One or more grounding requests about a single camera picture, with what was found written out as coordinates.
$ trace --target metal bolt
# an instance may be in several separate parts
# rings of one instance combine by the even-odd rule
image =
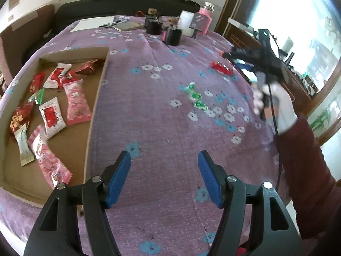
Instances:
[[[237,181],[237,177],[233,176],[233,175],[230,175],[229,177],[227,177],[227,181],[229,181],[231,183],[234,183],[234,182]]]
[[[100,176],[93,176],[93,178],[92,178],[92,181],[94,182],[94,183],[98,183],[98,182],[100,182],[102,180],[102,178],[100,177]]]
[[[271,189],[271,188],[272,188],[272,184],[271,184],[270,182],[264,182],[264,183],[263,183],[263,186],[264,186],[264,188],[266,188],[266,189]]]
[[[66,187],[66,184],[65,183],[59,183],[57,185],[57,189],[64,189]]]

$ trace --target paper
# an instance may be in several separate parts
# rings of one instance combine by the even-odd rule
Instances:
[[[94,18],[82,19],[76,25],[76,27],[73,28],[70,32],[72,33],[72,32],[86,30],[86,29],[98,28],[100,25],[111,23],[113,20],[114,20],[114,16],[94,17]]]

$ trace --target brown sofa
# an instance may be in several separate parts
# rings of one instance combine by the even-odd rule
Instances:
[[[5,90],[22,68],[24,52],[43,38],[52,25],[54,5],[46,5],[14,21],[0,33],[0,66]]]

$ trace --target white candy wrapper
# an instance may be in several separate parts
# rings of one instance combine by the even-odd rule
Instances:
[[[45,81],[44,88],[58,88],[57,78],[64,76],[71,68],[69,63],[59,63],[55,70],[52,71],[50,76]]]
[[[15,139],[17,140],[19,151],[20,151],[20,164],[23,167],[24,165],[33,162],[35,157],[33,153],[27,146],[27,136],[26,136],[27,125],[26,123],[21,126],[15,133]]]
[[[48,139],[66,127],[66,124],[60,112],[57,97],[39,106],[39,110],[44,120],[46,135]]]

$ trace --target cardboard box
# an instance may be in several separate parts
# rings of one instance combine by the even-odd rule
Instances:
[[[52,188],[40,171],[37,160],[21,167],[17,142],[10,136],[12,114],[19,104],[27,103],[27,99],[32,95],[27,88],[33,76],[43,71],[45,81],[57,63],[71,63],[72,68],[77,68],[81,63],[92,59],[105,59],[103,68],[96,69],[94,75],[78,75],[83,79],[83,90],[94,116],[101,81],[107,66],[108,50],[108,47],[92,47],[54,52],[41,57],[26,70],[0,117],[0,186],[3,189],[18,199],[40,208],[52,192]],[[64,89],[45,89],[43,103],[54,97],[58,97],[62,116],[66,121],[68,98]],[[38,105],[35,104],[31,112],[27,138],[39,124],[44,123]],[[87,168],[90,163],[87,156],[90,150],[91,128],[92,120],[67,126],[48,141],[52,152],[73,174],[70,186],[83,184],[90,178]]]

